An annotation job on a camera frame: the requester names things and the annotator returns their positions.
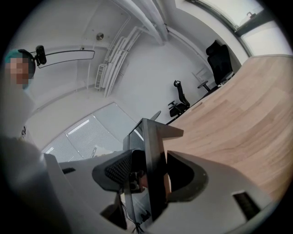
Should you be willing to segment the white ceiling pipes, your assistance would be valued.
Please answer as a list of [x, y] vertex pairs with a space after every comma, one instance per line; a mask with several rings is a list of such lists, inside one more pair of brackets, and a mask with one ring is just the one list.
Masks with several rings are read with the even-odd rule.
[[[111, 42], [104, 59], [106, 69], [103, 74], [103, 96], [105, 98], [110, 96], [128, 53], [142, 33], [147, 33], [154, 37], [160, 46], [168, 40], [167, 28], [152, 0], [137, 0], [139, 4], [136, 4], [133, 0], [111, 1], [126, 11], [129, 16]], [[132, 16], [136, 17], [142, 25], [133, 27], [127, 36], [121, 36], [120, 34]]]

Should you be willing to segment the black mesh office chair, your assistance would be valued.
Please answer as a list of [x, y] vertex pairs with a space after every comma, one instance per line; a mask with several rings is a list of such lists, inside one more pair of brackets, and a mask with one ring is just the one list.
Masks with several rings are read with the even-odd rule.
[[183, 93], [181, 81], [175, 80], [174, 86], [177, 88], [180, 103], [178, 104], [175, 103], [175, 101], [172, 101], [168, 104], [168, 106], [170, 106], [168, 108], [170, 117], [180, 116], [190, 107], [190, 103], [187, 101], [185, 94]]

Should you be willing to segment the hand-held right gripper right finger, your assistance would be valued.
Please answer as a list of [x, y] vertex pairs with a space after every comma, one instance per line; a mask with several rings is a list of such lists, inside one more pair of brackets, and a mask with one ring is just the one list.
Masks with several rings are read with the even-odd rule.
[[168, 151], [167, 169], [172, 191], [148, 234], [251, 234], [277, 206], [233, 167]]

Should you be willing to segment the black panel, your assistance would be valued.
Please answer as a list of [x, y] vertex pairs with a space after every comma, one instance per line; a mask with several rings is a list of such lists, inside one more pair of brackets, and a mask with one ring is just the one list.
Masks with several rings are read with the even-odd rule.
[[143, 118], [125, 137], [123, 148], [132, 152], [131, 170], [124, 190], [130, 218], [152, 223], [165, 209], [167, 163], [164, 138], [178, 138], [184, 131]]

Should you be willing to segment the black padded office chair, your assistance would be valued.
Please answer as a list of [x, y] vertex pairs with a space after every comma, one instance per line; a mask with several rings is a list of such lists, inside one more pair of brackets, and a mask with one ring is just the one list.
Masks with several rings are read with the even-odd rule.
[[219, 85], [223, 85], [232, 78], [234, 76], [234, 71], [232, 69], [227, 45], [221, 45], [215, 40], [214, 43], [206, 49], [206, 54], [217, 86], [210, 89], [207, 86], [208, 81], [204, 81], [197, 88], [204, 87], [208, 93], [212, 93], [219, 88]]

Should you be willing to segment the white air vent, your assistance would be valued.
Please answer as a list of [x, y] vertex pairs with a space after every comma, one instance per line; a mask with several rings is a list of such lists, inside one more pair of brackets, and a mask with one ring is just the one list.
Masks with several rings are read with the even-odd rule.
[[95, 81], [95, 89], [100, 90], [101, 85], [103, 84], [103, 79], [107, 70], [107, 64], [100, 64], [98, 66], [98, 71]]

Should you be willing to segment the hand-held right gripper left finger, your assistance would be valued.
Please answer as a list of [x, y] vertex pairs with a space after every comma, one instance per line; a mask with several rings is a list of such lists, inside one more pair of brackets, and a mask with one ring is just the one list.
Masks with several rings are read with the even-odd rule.
[[63, 163], [51, 154], [44, 158], [70, 234], [133, 234], [120, 199], [132, 151]]

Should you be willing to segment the black window frame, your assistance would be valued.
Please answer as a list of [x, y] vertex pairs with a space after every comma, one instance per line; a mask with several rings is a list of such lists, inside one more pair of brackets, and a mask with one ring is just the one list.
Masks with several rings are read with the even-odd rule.
[[263, 0], [175, 0], [175, 4], [228, 43], [235, 37], [250, 56], [293, 56], [290, 40]]

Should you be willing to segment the curved black ceiling lamp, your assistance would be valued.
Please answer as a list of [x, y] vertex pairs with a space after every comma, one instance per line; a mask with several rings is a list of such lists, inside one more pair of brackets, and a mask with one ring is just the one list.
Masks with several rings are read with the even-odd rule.
[[46, 64], [40, 64], [38, 67], [43, 68], [54, 64], [76, 60], [91, 60], [94, 58], [93, 50], [70, 50], [46, 54]]

